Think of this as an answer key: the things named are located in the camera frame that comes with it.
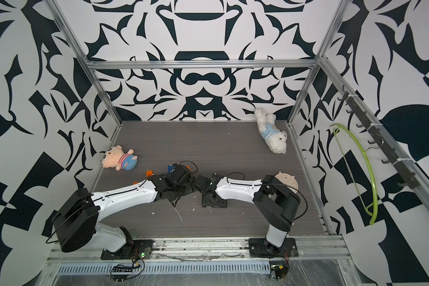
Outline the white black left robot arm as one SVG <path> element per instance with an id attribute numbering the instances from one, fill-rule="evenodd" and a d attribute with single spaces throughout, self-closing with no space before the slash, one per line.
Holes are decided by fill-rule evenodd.
<path id="1" fill-rule="evenodd" d="M 53 237 L 64 253 L 82 248 L 103 249 L 119 257 L 129 257 L 136 249 L 129 231 L 113 228 L 102 220 L 123 210 L 159 200 L 172 204 L 192 193 L 194 174 L 182 164 L 170 172 L 151 175 L 137 184 L 104 192 L 75 191 L 52 217 Z"/>

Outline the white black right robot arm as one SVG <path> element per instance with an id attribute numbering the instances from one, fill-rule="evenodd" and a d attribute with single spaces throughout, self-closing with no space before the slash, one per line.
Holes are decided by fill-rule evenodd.
<path id="1" fill-rule="evenodd" d="M 301 203 L 298 190 L 272 175 L 255 181 L 231 179 L 217 174 L 211 178 L 198 176 L 194 188 L 205 195 L 211 204 L 228 200 L 254 204 L 269 223 L 265 245 L 273 250 L 284 245 Z"/>

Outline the pink plush pig toy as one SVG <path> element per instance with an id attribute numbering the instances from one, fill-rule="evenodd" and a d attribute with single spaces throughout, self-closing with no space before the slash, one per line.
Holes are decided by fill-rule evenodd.
<path id="1" fill-rule="evenodd" d="M 136 167 L 138 156 L 134 155 L 133 149 L 124 152 L 120 145 L 107 150 L 101 160 L 103 168 L 114 168 L 120 170 L 132 170 Z"/>

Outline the white plush dog blue shirt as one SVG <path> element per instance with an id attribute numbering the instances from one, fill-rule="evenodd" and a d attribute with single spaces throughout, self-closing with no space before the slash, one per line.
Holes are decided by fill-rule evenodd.
<path id="1" fill-rule="evenodd" d="M 287 152 L 287 132 L 276 127 L 276 115 L 267 113 L 263 108 L 257 108 L 254 112 L 257 128 L 274 154 L 285 154 Z"/>

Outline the green plastic hoop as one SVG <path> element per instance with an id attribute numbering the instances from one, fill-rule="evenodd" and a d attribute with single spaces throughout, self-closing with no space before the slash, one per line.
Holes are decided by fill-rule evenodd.
<path id="1" fill-rule="evenodd" d="M 361 143 L 359 142 L 357 137 L 351 131 L 349 131 L 347 127 L 345 127 L 344 125 L 342 125 L 340 123 L 333 123 L 330 126 L 333 127 L 332 131 L 333 131 L 334 137 L 335 137 L 337 145 L 338 145 L 338 147 L 342 153 L 343 160 L 344 160 L 345 165 L 347 167 L 348 173 L 352 179 L 352 182 L 355 184 L 355 189 L 356 189 L 356 192 L 358 194 L 359 199 L 361 200 L 363 209 L 364 209 L 365 213 L 368 216 L 370 216 L 369 225 L 374 225 L 376 223 L 377 216 L 378 216 L 378 192 L 377 192 L 377 183 L 376 183 L 376 179 L 375 179 L 375 174 L 373 171 L 373 167 L 371 166 L 370 160 L 367 156 L 367 151 L 363 148 L 363 146 L 361 145 Z M 361 193 L 358 190 L 353 172 L 352 172 L 352 170 L 351 170 L 351 168 L 350 168 L 350 166 L 346 160 L 346 156 L 345 156 L 344 151 L 342 149 L 342 145 L 340 144 L 340 141 L 338 140 L 337 135 L 341 131 L 344 131 L 345 133 L 348 134 L 350 139 L 356 144 L 359 152 L 361 153 L 361 155 L 364 159 L 364 162 L 365 162 L 365 165 L 367 167 L 368 174 L 369 174 L 369 181 L 371 183 L 371 191 L 372 191 L 372 198 L 373 198 L 373 202 L 369 205 L 366 205 L 364 203 L 362 197 L 361 197 Z"/>

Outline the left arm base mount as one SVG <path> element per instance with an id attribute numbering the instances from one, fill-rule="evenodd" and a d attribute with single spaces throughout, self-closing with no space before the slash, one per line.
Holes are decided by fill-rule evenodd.
<path id="1" fill-rule="evenodd" d="M 125 245 L 116 252 L 104 249 L 101 254 L 101 260 L 134 260 L 150 257 L 154 244 L 153 240 L 134 240 L 125 227 L 120 226 L 119 228 L 125 235 Z"/>

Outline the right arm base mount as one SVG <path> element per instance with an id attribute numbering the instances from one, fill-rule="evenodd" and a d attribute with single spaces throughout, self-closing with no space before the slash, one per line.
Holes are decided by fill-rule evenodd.
<path id="1" fill-rule="evenodd" d="M 274 246 L 265 238 L 249 238 L 248 243 L 251 257 L 268 259 L 276 257 L 299 257 L 299 252 L 294 238 L 286 238 L 281 247 Z"/>

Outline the black wall hook rack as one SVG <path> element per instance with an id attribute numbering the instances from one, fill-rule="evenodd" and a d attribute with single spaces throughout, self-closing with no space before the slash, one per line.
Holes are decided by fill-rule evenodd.
<path id="1" fill-rule="evenodd" d="M 406 158 L 400 157 L 399 150 L 393 146 L 393 140 L 388 139 L 386 129 L 376 117 L 368 111 L 367 106 L 359 99 L 357 94 L 350 94 L 345 91 L 345 86 L 342 87 L 343 95 L 339 101 L 345 101 L 350 110 L 349 114 L 354 114 L 360 121 L 358 128 L 365 130 L 372 138 L 368 141 L 369 147 L 367 150 L 381 150 L 386 156 L 386 159 L 381 159 L 382 164 L 392 165 L 400 175 L 402 182 L 398 183 L 399 187 L 408 187 L 416 189 L 421 186 L 417 180 L 417 174 L 407 166 Z"/>

